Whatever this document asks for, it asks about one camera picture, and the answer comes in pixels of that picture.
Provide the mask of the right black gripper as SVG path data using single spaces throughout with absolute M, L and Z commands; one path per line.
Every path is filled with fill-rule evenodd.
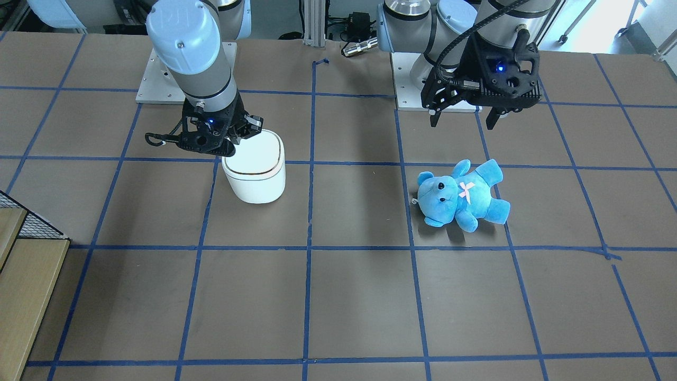
M 182 131 L 177 138 L 180 149 L 191 152 L 231 157 L 240 140 L 249 139 L 263 130 L 263 118 L 251 115 L 237 97 L 222 110 L 208 112 L 184 101 Z

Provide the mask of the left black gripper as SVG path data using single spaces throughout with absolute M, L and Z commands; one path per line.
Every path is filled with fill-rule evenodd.
M 539 51 L 524 26 L 517 27 L 511 47 L 500 47 L 474 31 L 466 42 L 459 66 L 450 75 L 433 68 L 421 92 L 421 104 L 429 110 L 436 128 L 440 113 L 461 101 L 492 107 L 486 117 L 491 131 L 505 112 L 520 112 L 542 97 L 538 80 Z

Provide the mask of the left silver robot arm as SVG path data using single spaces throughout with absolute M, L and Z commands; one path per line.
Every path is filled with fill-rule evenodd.
M 487 107 L 488 130 L 508 113 L 542 99 L 540 55 L 534 33 L 553 1 L 384 1 L 379 5 L 379 49 L 418 53 L 426 62 L 421 106 L 435 127 L 459 102 Z

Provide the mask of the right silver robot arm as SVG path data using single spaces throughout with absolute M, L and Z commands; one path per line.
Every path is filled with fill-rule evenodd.
M 231 157 L 243 139 L 263 130 L 244 108 L 223 42 L 251 33 L 248 1 L 30 1 L 44 24 L 57 29 L 143 25 L 155 53 L 184 94 L 171 133 L 146 133 L 191 152 Z

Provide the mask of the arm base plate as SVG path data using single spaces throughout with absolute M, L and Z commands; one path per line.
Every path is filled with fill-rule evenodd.
M 182 105 L 185 95 L 166 65 L 152 50 L 135 100 L 139 104 Z
M 392 79 L 396 89 L 397 109 L 400 111 L 426 112 L 421 104 L 423 80 L 428 77 L 432 65 L 421 53 L 391 53 Z

